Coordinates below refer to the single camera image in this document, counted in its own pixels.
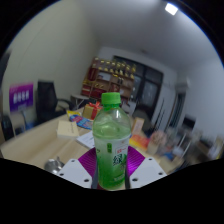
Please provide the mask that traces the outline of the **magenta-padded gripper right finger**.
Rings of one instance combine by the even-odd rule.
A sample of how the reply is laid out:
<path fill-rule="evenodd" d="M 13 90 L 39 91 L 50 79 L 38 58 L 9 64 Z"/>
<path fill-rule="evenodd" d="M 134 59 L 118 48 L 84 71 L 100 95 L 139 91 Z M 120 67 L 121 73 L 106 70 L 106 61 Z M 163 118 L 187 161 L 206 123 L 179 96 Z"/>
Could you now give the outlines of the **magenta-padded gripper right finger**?
<path fill-rule="evenodd" d="M 125 187 L 140 188 L 166 176 L 153 157 L 144 157 L 135 148 L 128 147 Z"/>

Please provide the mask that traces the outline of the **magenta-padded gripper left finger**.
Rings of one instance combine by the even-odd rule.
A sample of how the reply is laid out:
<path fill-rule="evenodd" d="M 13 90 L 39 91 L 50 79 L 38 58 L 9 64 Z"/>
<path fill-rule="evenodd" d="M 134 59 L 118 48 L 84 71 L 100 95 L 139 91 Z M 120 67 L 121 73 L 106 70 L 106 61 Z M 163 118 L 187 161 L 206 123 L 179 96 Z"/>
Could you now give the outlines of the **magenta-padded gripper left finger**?
<path fill-rule="evenodd" d="M 92 148 L 79 159 L 70 159 L 58 172 L 58 176 L 80 187 L 96 189 L 98 185 L 96 150 Z"/>

